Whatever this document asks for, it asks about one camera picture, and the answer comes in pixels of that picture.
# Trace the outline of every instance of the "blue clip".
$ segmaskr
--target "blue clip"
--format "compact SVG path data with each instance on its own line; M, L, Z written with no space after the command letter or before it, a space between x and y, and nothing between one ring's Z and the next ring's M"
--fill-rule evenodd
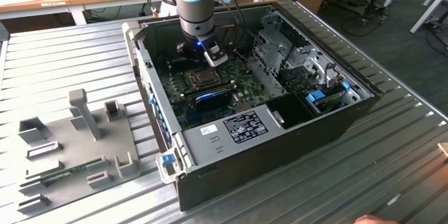
M342 82L342 88L346 90L349 89L350 85L346 81Z
M162 159L162 166L166 166L173 162L175 162L174 154L162 155L161 159Z
M309 92L307 99L310 100L310 102L314 102L319 100L321 98L325 98L325 95L319 90Z

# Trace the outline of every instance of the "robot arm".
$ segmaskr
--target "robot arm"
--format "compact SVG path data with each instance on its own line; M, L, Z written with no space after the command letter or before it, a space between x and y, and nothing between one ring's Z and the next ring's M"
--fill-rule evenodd
M177 6L185 42L182 46L199 52L210 67L227 60L221 41L214 35L214 0L163 0Z

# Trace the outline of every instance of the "metal table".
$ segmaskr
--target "metal table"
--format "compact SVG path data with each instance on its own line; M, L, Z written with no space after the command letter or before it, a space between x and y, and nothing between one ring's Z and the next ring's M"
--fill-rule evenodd
M94 107L125 103L143 174L25 223L350 223L374 214L401 223L445 223L448 165L437 143L446 117L303 7L279 3L386 92L335 142L195 209L179 212L173 185L159 181L157 145L137 93L121 20L13 34L2 46L0 92L0 216L22 218L11 203L19 149L11 121L69 116L65 90L82 87Z

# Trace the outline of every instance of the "green circuit board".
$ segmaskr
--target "green circuit board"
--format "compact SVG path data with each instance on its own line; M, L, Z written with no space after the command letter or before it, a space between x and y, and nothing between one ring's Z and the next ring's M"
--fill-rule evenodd
M195 80L201 75L206 75L207 83L201 83L203 86L198 87L199 81ZM183 130L255 107L269 99L262 84L251 76L246 62L239 58L229 60L213 70L197 68L159 75L159 81ZM218 90L231 92L230 102L217 109L197 113L193 98Z

